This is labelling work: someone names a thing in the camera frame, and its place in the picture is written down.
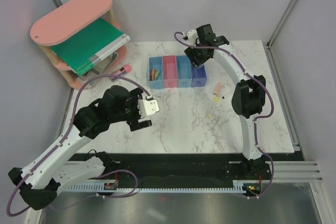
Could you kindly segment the pink capped clear tube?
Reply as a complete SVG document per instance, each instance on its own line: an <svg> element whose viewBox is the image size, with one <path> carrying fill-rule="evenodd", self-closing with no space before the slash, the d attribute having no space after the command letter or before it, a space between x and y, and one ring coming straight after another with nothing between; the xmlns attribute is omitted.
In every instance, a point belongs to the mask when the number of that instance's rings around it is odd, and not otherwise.
<svg viewBox="0 0 336 224"><path fill-rule="evenodd" d="M112 81L116 81L119 79L119 77L123 77L125 74L129 73L132 70L132 67L130 65L124 65L120 69L114 71L112 73L113 77L111 77Z"/></svg>

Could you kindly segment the green mini stapler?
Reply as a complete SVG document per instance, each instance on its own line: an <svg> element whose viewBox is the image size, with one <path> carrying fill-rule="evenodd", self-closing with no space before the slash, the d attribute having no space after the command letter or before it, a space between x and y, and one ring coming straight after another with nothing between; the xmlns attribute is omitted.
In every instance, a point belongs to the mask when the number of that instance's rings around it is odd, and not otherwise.
<svg viewBox="0 0 336 224"><path fill-rule="evenodd" d="M155 72L155 81L159 79L160 74L161 74L161 71L160 71L160 70L157 70L157 71Z"/></svg>

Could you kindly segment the pink eraser stick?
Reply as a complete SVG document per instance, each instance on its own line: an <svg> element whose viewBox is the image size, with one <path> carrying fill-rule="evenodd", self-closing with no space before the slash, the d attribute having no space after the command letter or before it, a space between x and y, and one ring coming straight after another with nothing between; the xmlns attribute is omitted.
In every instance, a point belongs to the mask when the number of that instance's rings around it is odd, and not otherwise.
<svg viewBox="0 0 336 224"><path fill-rule="evenodd" d="M213 95L218 96L220 93L220 90L222 88L222 84L219 82L216 84Z"/></svg>

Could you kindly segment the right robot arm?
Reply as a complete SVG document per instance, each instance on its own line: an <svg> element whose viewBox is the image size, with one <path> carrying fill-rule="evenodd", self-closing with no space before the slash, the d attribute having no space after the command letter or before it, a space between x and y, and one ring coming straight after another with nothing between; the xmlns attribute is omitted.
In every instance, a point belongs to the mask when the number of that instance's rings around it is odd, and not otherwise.
<svg viewBox="0 0 336 224"><path fill-rule="evenodd" d="M242 155L248 160L241 164L240 172L245 178L254 178L259 173L259 166L252 160L261 158L255 143L254 119L265 105L266 93L260 86L266 84L265 77L247 75L247 68L234 56L230 42L224 36L216 36L210 24L183 33L182 39L188 45L184 52L194 68L200 68L207 60L214 59L234 83L231 104L240 119Z"/></svg>

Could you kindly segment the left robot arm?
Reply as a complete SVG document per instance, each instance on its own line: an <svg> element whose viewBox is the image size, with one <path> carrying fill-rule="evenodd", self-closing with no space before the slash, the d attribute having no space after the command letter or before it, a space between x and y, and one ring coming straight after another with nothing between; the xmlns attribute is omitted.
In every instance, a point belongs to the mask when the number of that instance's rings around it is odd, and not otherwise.
<svg viewBox="0 0 336 224"><path fill-rule="evenodd" d="M117 165L106 152L98 152L72 168L63 165L113 123L126 122L131 131L150 127L152 122L145 117L160 109L152 95L144 97L142 93L141 88L129 91L119 85L112 86L102 98L79 109L68 130L37 159L24 168L12 168L8 176L23 201L30 208L41 210L76 183L91 178L111 178Z"/></svg>

